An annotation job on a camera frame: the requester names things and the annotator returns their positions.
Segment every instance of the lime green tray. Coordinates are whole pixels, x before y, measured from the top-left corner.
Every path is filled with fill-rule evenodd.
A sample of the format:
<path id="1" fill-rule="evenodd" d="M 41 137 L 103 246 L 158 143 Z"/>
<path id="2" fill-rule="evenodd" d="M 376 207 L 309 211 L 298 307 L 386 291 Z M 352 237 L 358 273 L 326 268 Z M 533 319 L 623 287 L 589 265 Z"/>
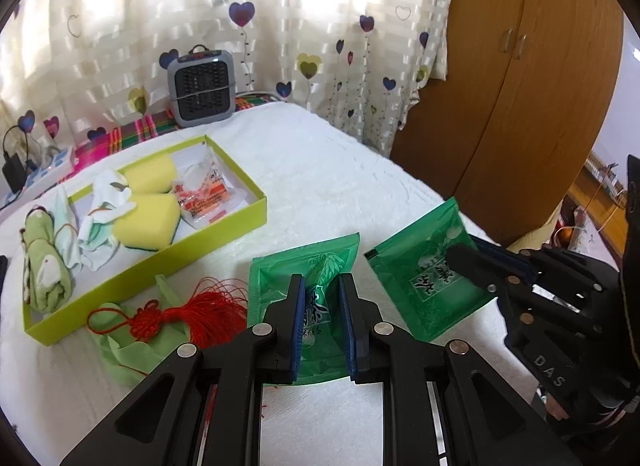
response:
<path id="1" fill-rule="evenodd" d="M 226 166 L 235 173 L 236 177 L 251 191 L 256 201 L 241 208 L 234 213 L 222 217 L 220 220 L 196 231 L 192 235 L 173 243 L 166 249 L 153 253 L 148 258 L 137 262 L 129 269 L 121 272 L 95 287 L 91 291 L 66 303 L 61 309 L 43 319 L 34 319 L 38 316 L 31 307 L 23 303 L 22 318 L 24 330 L 32 338 L 43 345 L 51 345 L 61 340 L 71 332 L 82 327 L 89 313 L 103 303 L 123 302 L 148 287 L 155 284 L 154 276 L 164 274 L 170 276 L 176 271 L 186 267 L 194 261 L 202 258 L 211 251 L 222 247 L 242 235 L 253 231 L 267 222 L 267 197 L 263 191 L 242 171 L 242 168 L 226 154 L 209 137 L 196 137 L 189 141 L 155 152 L 144 159 L 120 169 L 131 168 L 148 159 L 152 159 L 161 153 L 174 153 L 196 144 L 206 143 L 215 151 L 216 155 Z M 80 190 L 69 198 L 74 203 L 93 191 L 92 186 Z"/>

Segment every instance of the heart patterned curtain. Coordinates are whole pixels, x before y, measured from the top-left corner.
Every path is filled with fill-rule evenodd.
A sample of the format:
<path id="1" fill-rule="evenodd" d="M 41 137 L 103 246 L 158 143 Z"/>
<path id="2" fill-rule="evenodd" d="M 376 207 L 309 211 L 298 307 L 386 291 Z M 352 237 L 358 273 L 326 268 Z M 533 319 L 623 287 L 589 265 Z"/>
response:
<path id="1" fill-rule="evenodd" d="M 277 92 L 388 155 L 446 75 L 449 2 L 22 0 L 0 32 L 0 133 L 79 146 L 163 110 L 166 67 L 202 44 L 233 54 L 238 92 Z"/>

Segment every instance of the yellow sponge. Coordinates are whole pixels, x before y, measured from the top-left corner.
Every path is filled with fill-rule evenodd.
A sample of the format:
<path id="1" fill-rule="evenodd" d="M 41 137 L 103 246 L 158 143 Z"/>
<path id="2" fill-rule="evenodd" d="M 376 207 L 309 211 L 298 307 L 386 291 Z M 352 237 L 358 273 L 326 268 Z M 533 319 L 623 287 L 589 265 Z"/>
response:
<path id="1" fill-rule="evenodd" d="M 174 161 L 163 153 L 122 172 L 134 193 L 166 193 L 178 177 Z"/>
<path id="2" fill-rule="evenodd" d="M 133 194 L 136 209 L 116 219 L 113 235 L 127 247 L 160 251 L 171 245 L 180 206 L 172 193 Z"/>

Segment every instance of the metal handle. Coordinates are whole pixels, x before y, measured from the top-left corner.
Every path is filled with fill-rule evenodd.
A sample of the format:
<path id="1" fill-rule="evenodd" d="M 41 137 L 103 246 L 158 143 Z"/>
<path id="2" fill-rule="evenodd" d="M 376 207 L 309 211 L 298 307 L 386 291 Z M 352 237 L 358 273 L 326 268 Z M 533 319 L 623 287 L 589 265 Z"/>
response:
<path id="1" fill-rule="evenodd" d="M 502 48 L 500 49 L 500 52 L 502 52 L 503 54 L 506 54 L 509 51 L 509 43 L 511 42 L 511 35 L 513 34 L 513 27 L 511 27 L 510 29 L 506 30 L 502 36 L 504 36 L 504 43 L 502 44 Z"/>
<path id="2" fill-rule="evenodd" d="M 517 47 L 517 52 L 516 52 L 516 59 L 517 60 L 521 60 L 522 59 L 522 50 L 524 49 L 524 42 L 527 40 L 527 35 L 523 34 L 522 36 L 520 36 L 520 38 L 518 38 L 518 47 Z"/>

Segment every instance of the wooden wardrobe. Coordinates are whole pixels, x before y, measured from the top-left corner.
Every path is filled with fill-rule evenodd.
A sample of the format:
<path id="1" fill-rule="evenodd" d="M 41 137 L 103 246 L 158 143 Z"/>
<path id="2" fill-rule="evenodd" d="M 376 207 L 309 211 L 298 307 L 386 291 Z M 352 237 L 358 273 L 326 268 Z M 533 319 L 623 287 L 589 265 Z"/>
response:
<path id="1" fill-rule="evenodd" d="M 452 0 L 391 159 L 508 244 L 544 224 L 593 146 L 620 66 L 616 0 Z"/>

